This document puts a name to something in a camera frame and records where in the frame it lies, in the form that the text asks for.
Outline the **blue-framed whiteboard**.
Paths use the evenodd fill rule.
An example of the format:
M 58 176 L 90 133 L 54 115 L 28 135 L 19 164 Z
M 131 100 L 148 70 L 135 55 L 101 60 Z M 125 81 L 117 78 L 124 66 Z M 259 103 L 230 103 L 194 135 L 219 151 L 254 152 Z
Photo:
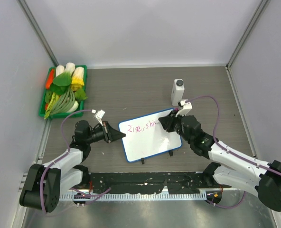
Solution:
M 173 108 L 125 120 L 118 124 L 119 131 L 126 134 L 122 138 L 122 144 L 128 162 L 140 161 L 182 147 L 180 136 L 175 132 L 166 132 L 158 120 L 171 111 Z

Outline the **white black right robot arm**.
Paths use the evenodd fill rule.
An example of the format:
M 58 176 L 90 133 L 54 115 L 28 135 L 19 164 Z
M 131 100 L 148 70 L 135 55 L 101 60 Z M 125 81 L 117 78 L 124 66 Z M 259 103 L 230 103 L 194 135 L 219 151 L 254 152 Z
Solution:
M 212 160 L 203 175 L 207 187 L 220 184 L 246 191 L 281 212 L 281 162 L 261 161 L 230 148 L 204 132 L 193 115 L 180 116 L 172 111 L 159 122 L 166 132 L 184 139 L 195 154 Z

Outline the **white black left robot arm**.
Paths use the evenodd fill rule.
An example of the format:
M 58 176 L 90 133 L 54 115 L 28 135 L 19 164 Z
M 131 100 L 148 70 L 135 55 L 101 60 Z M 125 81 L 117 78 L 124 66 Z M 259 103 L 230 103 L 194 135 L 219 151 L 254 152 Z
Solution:
M 50 162 L 31 165 L 19 204 L 44 213 L 52 212 L 61 194 L 74 186 L 81 190 L 89 186 L 88 169 L 81 163 L 88 157 L 91 144 L 98 141 L 112 143 L 125 136 L 107 121 L 95 127 L 91 127 L 86 120 L 77 122 L 72 141 L 63 154 Z

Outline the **white bottle black cap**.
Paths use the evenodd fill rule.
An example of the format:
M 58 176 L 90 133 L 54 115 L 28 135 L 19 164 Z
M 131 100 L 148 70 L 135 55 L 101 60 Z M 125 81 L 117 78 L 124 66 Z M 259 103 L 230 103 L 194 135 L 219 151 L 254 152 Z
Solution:
M 182 79 L 175 79 L 171 92 L 171 103 L 173 106 L 178 106 L 184 94 L 184 81 Z

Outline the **green toy bean bundle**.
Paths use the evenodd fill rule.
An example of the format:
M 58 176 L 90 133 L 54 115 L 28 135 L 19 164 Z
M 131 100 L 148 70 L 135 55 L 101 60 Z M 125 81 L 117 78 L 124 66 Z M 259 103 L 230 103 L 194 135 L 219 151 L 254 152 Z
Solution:
M 72 113 L 79 107 L 78 101 L 75 99 L 75 94 L 71 88 L 67 92 L 60 96 L 56 103 L 52 107 L 51 115 L 59 113 Z

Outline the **yellow white toy napa cabbage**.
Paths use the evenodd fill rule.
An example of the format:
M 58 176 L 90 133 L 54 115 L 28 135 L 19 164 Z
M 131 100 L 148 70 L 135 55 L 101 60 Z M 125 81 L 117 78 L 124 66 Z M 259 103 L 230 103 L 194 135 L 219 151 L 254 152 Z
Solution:
M 72 74 L 71 89 L 77 91 L 84 86 L 84 68 L 77 67 Z

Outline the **yellow green toy stalks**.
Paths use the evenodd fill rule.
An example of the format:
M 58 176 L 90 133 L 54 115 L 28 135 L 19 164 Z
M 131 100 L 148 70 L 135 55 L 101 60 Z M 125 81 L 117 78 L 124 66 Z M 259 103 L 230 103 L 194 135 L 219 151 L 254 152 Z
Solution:
M 55 105 L 55 103 L 58 101 L 59 98 L 60 98 L 60 96 L 57 95 L 56 93 L 52 94 L 51 100 L 48 103 L 47 109 L 45 111 L 44 119 L 47 119 L 50 116 L 53 106 Z

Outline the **green plastic vegetable tray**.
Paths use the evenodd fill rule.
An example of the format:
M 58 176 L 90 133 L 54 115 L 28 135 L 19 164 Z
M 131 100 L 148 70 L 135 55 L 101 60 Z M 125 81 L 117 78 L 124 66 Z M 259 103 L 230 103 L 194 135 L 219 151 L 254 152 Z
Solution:
M 87 99 L 87 95 L 86 95 L 87 66 L 85 66 L 85 65 L 75 66 L 75 68 L 77 68 L 77 67 L 83 67 L 84 68 L 84 86 L 74 92 L 75 99 L 79 103 L 79 107 L 77 108 L 76 111 L 80 111 L 80 110 L 83 110 L 84 101 L 85 101 L 85 99 Z M 48 74 L 50 73 L 51 69 L 53 69 L 53 68 L 56 69 L 56 67 L 51 67 L 48 70 Z M 46 90 L 45 86 L 44 86 L 44 92 L 43 92 L 43 95 L 42 95 L 42 100 L 41 100 L 41 104 L 39 106 L 39 111 L 38 111 L 38 115 L 40 117 L 44 118 L 45 111 L 47 109 L 48 103 L 51 100 L 52 94 L 56 93 L 59 96 L 65 94 L 67 92 L 67 90 L 69 88 L 71 88 L 71 82 L 72 82 L 72 75 L 70 75 L 69 73 L 63 72 L 58 77 L 55 77 L 55 75 L 54 75 L 54 80 L 53 80 L 53 83 L 51 84 L 49 90 Z M 59 114 L 56 114 L 56 115 L 50 115 L 47 119 L 65 118 L 69 114 L 70 113 L 59 113 Z

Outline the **white green toy cabbage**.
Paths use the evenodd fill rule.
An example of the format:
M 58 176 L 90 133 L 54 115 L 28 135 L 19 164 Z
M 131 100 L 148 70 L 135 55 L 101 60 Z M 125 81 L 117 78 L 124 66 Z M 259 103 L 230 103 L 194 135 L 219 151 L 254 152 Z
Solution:
M 64 73 L 69 73 L 70 75 L 72 75 L 73 72 L 74 72 L 74 70 L 75 70 L 75 64 L 72 63 L 72 62 L 68 62 L 68 63 L 66 64 Z

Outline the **orange toy carrot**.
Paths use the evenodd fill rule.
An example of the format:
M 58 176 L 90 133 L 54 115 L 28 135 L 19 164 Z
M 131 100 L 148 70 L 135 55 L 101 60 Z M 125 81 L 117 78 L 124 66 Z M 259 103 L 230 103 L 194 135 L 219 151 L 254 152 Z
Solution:
M 45 84 L 45 89 L 49 90 L 51 84 L 53 83 L 54 80 L 54 75 L 55 75 L 55 69 L 51 69 L 50 73 L 48 74 L 47 80 L 46 80 L 46 84 Z

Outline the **white toy bok choy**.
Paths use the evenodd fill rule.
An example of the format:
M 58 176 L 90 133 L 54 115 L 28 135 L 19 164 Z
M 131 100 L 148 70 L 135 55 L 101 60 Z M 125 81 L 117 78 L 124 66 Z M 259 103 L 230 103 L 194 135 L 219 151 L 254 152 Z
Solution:
M 63 65 L 58 65 L 55 70 L 55 77 L 58 77 L 60 74 L 62 74 L 64 70 L 65 67 Z

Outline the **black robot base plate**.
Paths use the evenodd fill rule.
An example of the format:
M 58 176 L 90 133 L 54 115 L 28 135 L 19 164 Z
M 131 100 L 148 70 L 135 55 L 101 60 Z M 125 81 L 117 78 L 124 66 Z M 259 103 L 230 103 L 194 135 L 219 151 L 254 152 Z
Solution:
M 111 189 L 109 194 L 160 194 L 167 187 L 169 194 L 190 194 L 221 186 L 230 187 L 210 182 L 204 174 L 196 172 L 92 172 L 87 183 L 72 188 L 96 194 L 107 189 Z

